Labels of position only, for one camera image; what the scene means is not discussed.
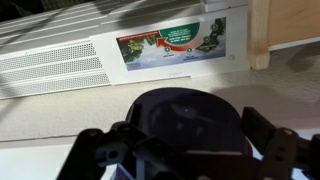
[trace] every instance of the wooden furniture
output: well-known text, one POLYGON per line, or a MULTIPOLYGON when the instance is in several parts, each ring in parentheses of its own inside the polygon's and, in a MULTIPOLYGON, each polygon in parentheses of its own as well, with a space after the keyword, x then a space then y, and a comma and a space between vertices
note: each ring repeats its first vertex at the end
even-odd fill
POLYGON ((265 69, 270 50, 320 41, 320 0, 248 0, 248 59, 265 69))

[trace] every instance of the sticker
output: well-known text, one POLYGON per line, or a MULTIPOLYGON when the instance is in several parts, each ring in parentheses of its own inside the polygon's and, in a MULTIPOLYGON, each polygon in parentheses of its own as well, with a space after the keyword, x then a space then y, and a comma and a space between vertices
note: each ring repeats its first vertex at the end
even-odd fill
POLYGON ((131 36, 117 42, 128 71, 226 56, 226 18, 131 36))

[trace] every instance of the green logo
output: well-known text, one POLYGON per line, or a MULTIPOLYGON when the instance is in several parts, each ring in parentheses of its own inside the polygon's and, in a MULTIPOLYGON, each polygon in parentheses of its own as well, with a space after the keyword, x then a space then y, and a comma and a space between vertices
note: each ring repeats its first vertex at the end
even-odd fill
POLYGON ((191 52, 192 52, 192 48, 188 48, 188 49, 187 49, 187 52, 188 52, 188 53, 191 53, 191 52))
POLYGON ((164 51, 166 51, 166 52, 170 52, 170 51, 171 51, 171 49, 170 49, 169 47, 165 47, 165 48, 164 48, 164 51))
POLYGON ((219 27, 219 26, 218 26, 217 24, 212 24, 212 25, 211 25, 211 30, 212 30, 212 31, 216 31, 216 30, 218 29, 218 27, 219 27))
POLYGON ((205 43, 208 43, 208 42, 210 42, 210 37, 208 37, 208 36, 205 36, 205 37, 203 38, 203 41, 204 41, 205 43))
POLYGON ((184 45, 191 42, 198 34, 200 23, 187 24, 159 30, 161 37, 166 37, 172 45, 184 45))

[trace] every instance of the vent slot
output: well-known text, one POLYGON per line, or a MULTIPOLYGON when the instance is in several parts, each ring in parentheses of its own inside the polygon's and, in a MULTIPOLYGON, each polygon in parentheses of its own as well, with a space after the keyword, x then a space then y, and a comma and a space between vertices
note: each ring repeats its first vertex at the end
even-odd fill
POLYGON ((96 51, 93 45, 91 43, 83 44, 63 49, 34 53, 26 56, 2 59, 0 60, 0 72, 94 55, 96 55, 96 51))
POLYGON ((0 84, 102 68, 98 57, 0 74, 0 84))
POLYGON ((29 84, 19 87, 3 88, 0 89, 0 99, 103 86, 109 84, 110 82, 106 74, 98 74, 86 77, 43 82, 38 84, 29 84))

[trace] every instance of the red accent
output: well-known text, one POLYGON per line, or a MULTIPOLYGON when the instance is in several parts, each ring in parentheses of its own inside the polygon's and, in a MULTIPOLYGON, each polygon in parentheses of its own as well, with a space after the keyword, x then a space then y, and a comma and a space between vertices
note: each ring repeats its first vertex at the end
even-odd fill
POLYGON ((125 37, 120 37, 117 38, 117 40, 119 42, 121 41, 128 41, 131 39, 138 39, 138 38, 142 38, 142 37, 147 37, 147 36, 153 36, 153 35, 158 35, 159 31, 150 31, 150 32, 146 32, 146 33, 141 33, 141 34, 135 34, 135 35, 131 35, 131 36, 125 36, 125 37))
POLYGON ((172 51, 186 51, 188 48, 190 48, 189 45, 183 45, 183 46, 174 46, 171 44, 168 44, 166 42, 167 38, 158 38, 157 39, 157 46, 163 46, 163 47, 169 47, 172 51))

